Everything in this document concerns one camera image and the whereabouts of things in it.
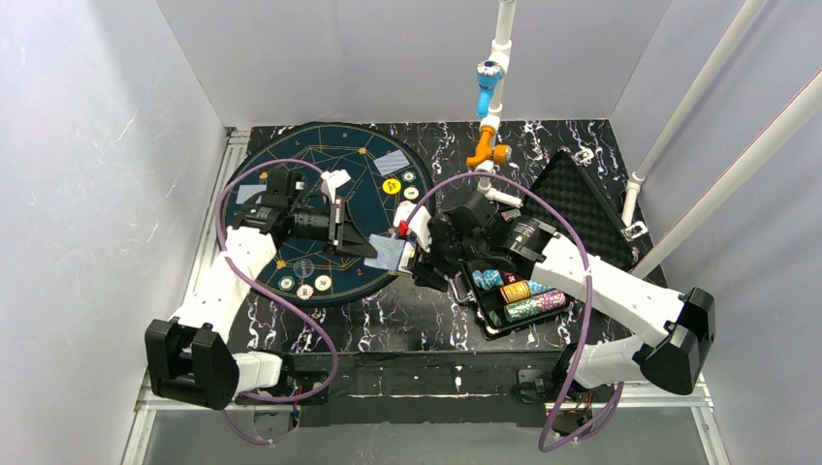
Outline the blue backed playing card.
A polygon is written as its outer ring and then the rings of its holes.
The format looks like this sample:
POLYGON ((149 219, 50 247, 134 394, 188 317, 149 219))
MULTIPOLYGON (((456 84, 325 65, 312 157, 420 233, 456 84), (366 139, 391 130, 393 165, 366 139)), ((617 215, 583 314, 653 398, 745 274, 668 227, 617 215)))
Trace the blue backed playing card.
POLYGON ((267 186, 265 184, 239 185, 237 187, 236 204, 247 202, 253 196, 265 192, 266 188, 267 186))

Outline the yellow poker chip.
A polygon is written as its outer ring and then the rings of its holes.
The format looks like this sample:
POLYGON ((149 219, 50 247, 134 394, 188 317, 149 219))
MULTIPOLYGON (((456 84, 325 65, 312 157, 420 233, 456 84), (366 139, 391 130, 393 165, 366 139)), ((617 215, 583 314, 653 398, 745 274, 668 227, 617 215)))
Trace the yellow poker chip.
POLYGON ((319 275, 314 281, 314 287, 317 291, 326 292, 332 288, 332 278, 330 275, 319 275))
POLYGON ((419 197, 419 195, 420 195, 420 191, 418 190, 418 188, 416 186, 413 186, 413 185, 408 186, 407 188, 405 188, 403 190, 403 196, 409 201, 416 200, 419 197))

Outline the clear dealer button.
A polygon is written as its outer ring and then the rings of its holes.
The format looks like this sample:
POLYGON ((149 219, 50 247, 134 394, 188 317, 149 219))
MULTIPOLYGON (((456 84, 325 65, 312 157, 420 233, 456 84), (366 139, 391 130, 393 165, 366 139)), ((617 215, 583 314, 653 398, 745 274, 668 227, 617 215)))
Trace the clear dealer button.
POLYGON ((293 264, 294 274, 302 279, 311 276, 315 271, 315 264, 310 259, 299 259, 293 264))

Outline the yellow big blind button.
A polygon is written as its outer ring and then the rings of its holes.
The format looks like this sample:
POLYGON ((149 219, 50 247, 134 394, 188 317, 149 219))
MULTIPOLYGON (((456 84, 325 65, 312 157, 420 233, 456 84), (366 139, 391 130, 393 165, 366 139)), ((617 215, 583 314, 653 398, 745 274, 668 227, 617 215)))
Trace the yellow big blind button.
POLYGON ((402 183, 396 178, 386 178, 382 183, 382 190, 386 195, 397 195, 402 191, 402 183))

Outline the green poker chip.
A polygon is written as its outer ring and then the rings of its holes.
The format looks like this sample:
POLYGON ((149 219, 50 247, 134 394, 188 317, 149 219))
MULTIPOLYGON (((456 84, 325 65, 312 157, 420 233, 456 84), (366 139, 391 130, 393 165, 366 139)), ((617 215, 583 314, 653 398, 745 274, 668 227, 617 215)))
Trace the green poker chip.
POLYGON ((283 276, 277 283, 281 291, 290 291, 295 286, 295 279, 291 276, 283 276))
POLYGON ((409 171, 405 171, 405 172, 401 175, 401 178, 402 178, 402 180, 403 180, 404 182, 406 182, 406 183, 412 183, 412 182, 416 179, 416 174, 415 174, 414 172, 410 171, 410 170, 409 170, 409 171))

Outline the boxed deck of playing cards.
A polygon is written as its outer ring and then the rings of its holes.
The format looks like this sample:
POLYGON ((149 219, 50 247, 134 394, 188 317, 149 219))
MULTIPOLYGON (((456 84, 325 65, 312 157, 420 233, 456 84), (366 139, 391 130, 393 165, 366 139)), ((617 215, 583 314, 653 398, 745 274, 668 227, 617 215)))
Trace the boxed deck of playing cards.
POLYGON ((417 255, 417 242, 413 240, 405 241, 397 264, 397 274, 402 276, 412 276, 414 266, 417 261, 417 255))

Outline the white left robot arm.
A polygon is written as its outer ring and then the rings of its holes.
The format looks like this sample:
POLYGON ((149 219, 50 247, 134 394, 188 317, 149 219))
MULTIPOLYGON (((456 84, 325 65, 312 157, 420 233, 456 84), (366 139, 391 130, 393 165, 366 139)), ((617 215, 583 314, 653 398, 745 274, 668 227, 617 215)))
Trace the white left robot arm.
POLYGON ((271 293, 257 277, 290 238, 313 240, 340 257, 378 256, 356 227, 338 190, 351 179, 346 170, 320 170, 326 204, 300 205, 304 176, 282 160, 265 162, 267 188, 249 198, 230 226, 216 219, 220 252, 203 284, 166 320, 153 320, 144 334, 147 374, 154 395, 221 411, 240 395, 280 382, 284 360, 277 354, 234 354, 227 343, 241 304, 255 290, 293 312, 327 339, 319 324, 291 302, 271 293))

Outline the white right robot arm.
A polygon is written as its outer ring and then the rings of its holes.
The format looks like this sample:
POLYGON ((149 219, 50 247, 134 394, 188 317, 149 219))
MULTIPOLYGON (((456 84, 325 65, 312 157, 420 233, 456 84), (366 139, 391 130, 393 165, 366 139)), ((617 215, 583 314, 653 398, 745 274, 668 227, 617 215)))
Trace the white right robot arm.
POLYGON ((620 340, 582 346, 572 372, 581 388, 648 381, 678 395, 693 392, 715 337, 714 298, 694 288, 687 294, 658 287, 590 254, 570 238, 516 208, 500 209, 479 193, 452 208, 447 218, 403 202, 395 213, 399 233, 411 232, 427 255, 417 276, 426 287, 445 284, 444 275, 463 264, 484 262, 589 303, 632 331, 620 340))

